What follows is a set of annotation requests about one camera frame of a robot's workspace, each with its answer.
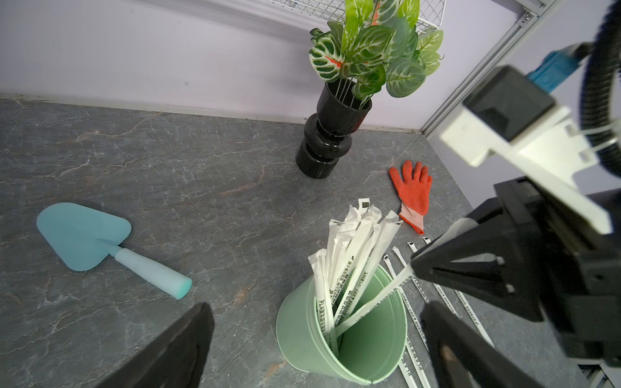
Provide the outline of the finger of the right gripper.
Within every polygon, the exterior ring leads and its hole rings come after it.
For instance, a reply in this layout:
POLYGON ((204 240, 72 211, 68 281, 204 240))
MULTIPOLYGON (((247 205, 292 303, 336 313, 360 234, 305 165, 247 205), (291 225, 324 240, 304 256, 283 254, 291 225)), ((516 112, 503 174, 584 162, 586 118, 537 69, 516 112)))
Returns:
POLYGON ((422 280, 447 286, 531 322, 540 307, 542 233, 519 200, 487 200, 468 215, 476 225, 447 242, 433 241, 412 256, 422 280))

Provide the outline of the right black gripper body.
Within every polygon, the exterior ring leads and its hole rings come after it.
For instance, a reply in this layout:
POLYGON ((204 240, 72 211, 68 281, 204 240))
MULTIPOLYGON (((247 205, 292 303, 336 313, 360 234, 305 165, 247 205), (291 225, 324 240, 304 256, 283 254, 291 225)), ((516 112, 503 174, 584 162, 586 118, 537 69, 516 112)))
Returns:
POLYGON ((540 236, 535 265, 542 273, 540 302, 569 357, 620 364, 620 191, 588 195, 611 218, 600 234, 526 177, 495 184, 508 211, 524 210, 540 236))

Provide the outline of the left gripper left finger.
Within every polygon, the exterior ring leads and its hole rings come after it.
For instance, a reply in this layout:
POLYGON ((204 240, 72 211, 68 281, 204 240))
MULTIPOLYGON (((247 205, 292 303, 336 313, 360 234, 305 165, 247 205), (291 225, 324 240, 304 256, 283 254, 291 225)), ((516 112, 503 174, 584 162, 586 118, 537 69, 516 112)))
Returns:
POLYGON ((209 304, 197 303, 99 387, 198 387, 213 338, 209 304))

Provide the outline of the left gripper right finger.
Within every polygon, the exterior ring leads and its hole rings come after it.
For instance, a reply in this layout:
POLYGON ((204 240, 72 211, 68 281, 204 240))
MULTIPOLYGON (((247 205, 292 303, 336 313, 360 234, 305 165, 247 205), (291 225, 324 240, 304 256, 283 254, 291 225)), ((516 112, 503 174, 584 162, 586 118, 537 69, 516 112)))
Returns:
POLYGON ((420 321, 438 386, 541 386, 440 302, 426 304, 420 321))

